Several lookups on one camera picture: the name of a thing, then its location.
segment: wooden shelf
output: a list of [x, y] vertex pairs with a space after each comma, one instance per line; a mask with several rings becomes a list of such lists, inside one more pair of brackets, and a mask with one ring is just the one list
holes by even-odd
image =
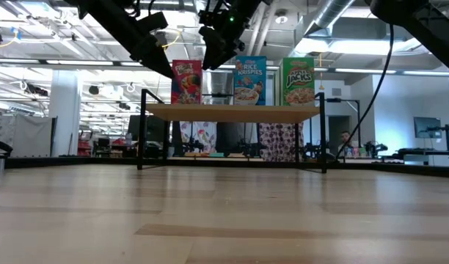
[[166, 121], [298, 123], [319, 114], [314, 106], [229, 106], [147, 104], [146, 110]]

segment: blue cereal box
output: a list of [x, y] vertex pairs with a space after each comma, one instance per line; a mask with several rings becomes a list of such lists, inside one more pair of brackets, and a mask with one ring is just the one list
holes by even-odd
[[237, 56], [234, 72], [234, 104], [266, 105], [267, 57]]

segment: ceiling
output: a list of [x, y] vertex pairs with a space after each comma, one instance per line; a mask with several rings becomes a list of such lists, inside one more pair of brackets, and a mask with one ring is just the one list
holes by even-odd
[[[298, 51], [300, 55], [309, 55], [304, 49], [310, 43], [307, 39], [298, 36], [297, 31], [304, 27], [304, 19], [314, 16], [318, 10], [318, 0], [276, 0], [277, 9], [285, 12], [288, 18], [286, 23], [277, 23], [276, 16], [268, 13], [269, 7], [263, 16], [259, 37], [265, 37], [265, 45], [259, 54], [267, 56], [269, 63], [278, 65], [281, 58], [294, 54]], [[142, 15], [147, 15], [149, 1], [141, 1]], [[442, 9], [449, 8], [449, 1], [435, 1]], [[197, 11], [204, 8], [206, 1], [203, 0], [158, 0], [153, 5], [153, 12], [162, 10], [166, 16], [169, 26], [164, 33], [169, 43], [173, 43], [166, 50], [170, 61], [173, 59], [202, 59], [205, 46], [201, 36], [198, 34], [199, 24]], [[251, 26], [247, 29], [241, 40], [249, 44], [252, 33], [255, 30], [258, 15], [251, 20]], [[263, 30], [264, 21], [271, 20], [269, 31], [265, 34]], [[19, 32], [20, 39], [11, 45], [0, 48], [0, 58], [30, 58], [30, 59], [79, 59], [79, 60], [108, 60], [108, 61], [130, 61], [129, 53], [90, 15], [84, 20], [78, 19], [78, 10], [70, 7], [66, 2], [60, 0], [25, 0], [4, 1], [0, 0], [0, 27], [4, 42], [9, 43]], [[310, 37], [314, 43], [332, 47], [333, 43], [341, 43], [344, 40], [377, 41], [385, 42], [388, 34], [384, 23], [373, 17], [364, 1], [356, 0], [350, 8], [342, 15], [333, 26], [332, 36]], [[431, 70], [442, 64], [421, 45], [412, 45], [412, 39], [405, 30], [396, 28], [396, 40], [401, 47], [397, 56], [391, 61], [391, 68], [398, 69], [423, 69]], [[353, 54], [345, 51], [333, 52], [330, 48], [317, 53], [316, 62], [322, 67], [344, 67], [344, 68], [372, 68], [379, 69], [384, 63], [384, 53], [379, 55]], [[85, 81], [84, 101], [94, 100], [139, 100], [141, 88], [149, 88], [165, 101], [170, 100], [170, 80], [150, 71], [132, 70], [79, 70], [79, 74]], [[224, 89], [226, 76], [230, 73], [205, 73], [204, 84], [211, 83], [209, 89]], [[324, 79], [351, 80], [356, 74], [347, 73], [325, 73]], [[0, 98], [42, 98], [38, 95], [30, 95], [24, 92], [21, 81], [37, 85], [50, 92], [52, 70], [43, 67], [0, 67]], [[119, 87], [118, 93], [114, 95], [91, 95], [91, 85]], [[48, 103], [42, 102], [19, 102], [16, 106], [25, 107], [31, 111], [48, 112]], [[115, 103], [83, 103], [82, 111], [88, 115], [95, 111], [123, 111]]]

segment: patterned fabric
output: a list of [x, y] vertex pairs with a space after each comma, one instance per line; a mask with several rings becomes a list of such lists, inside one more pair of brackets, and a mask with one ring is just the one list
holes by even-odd
[[0, 142], [13, 147], [16, 127], [16, 117], [0, 116]]
[[204, 153], [216, 152], [216, 122], [194, 122], [194, 131], [191, 131], [191, 129], [191, 122], [180, 122], [182, 142], [189, 142], [192, 133], [192, 138], [203, 144]]
[[[299, 125], [299, 146], [303, 145], [303, 124]], [[260, 143], [266, 146], [260, 151], [264, 161], [295, 161], [295, 125], [259, 124]]]

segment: cereal box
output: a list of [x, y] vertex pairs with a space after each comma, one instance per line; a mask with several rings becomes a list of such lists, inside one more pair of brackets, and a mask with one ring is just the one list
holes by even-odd
[[237, 56], [234, 72], [234, 104], [266, 105], [267, 57]]
[[284, 58], [280, 74], [283, 106], [314, 106], [313, 58]]
[[202, 62], [173, 60], [171, 103], [200, 104], [202, 99]]

